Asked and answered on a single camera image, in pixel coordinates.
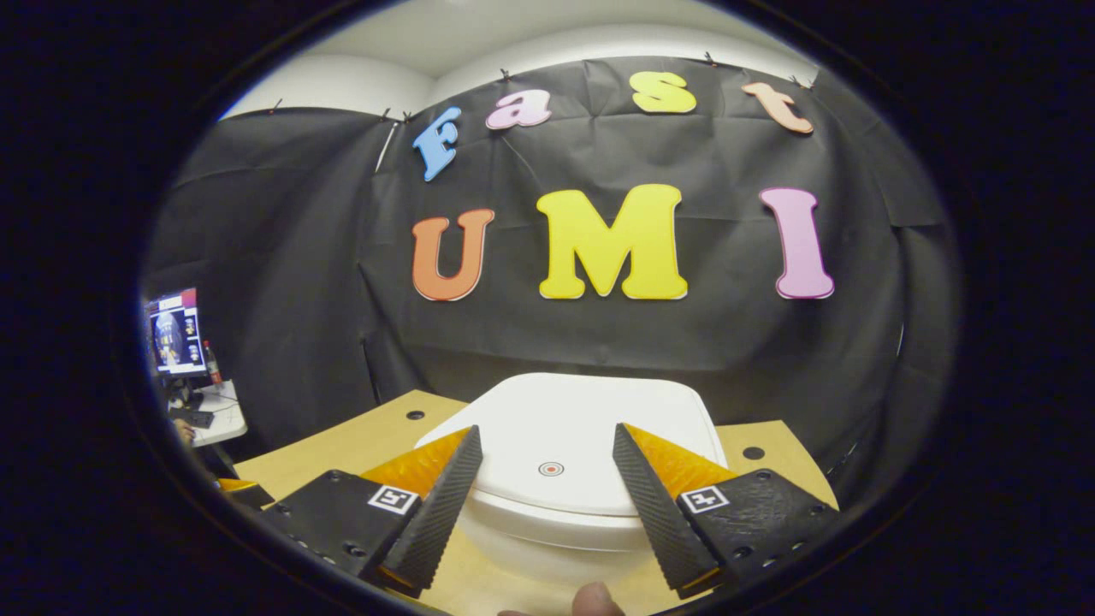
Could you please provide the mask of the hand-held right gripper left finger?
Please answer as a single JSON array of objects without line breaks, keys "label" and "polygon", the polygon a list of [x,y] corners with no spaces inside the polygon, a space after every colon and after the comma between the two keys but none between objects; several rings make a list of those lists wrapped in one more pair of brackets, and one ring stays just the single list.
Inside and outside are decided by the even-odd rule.
[{"label": "hand-held right gripper left finger", "polygon": [[258,518],[298,548],[376,586],[418,598],[435,573],[482,463],[479,426],[371,470],[326,470]]}]

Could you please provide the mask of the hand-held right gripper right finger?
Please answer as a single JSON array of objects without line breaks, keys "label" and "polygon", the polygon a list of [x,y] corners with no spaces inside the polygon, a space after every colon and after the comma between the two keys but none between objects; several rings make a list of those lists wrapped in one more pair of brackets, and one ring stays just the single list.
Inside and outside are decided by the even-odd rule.
[{"label": "hand-held right gripper right finger", "polygon": [[680,598],[750,586],[798,561],[838,515],[776,470],[728,470],[634,425],[615,425],[613,460]]}]

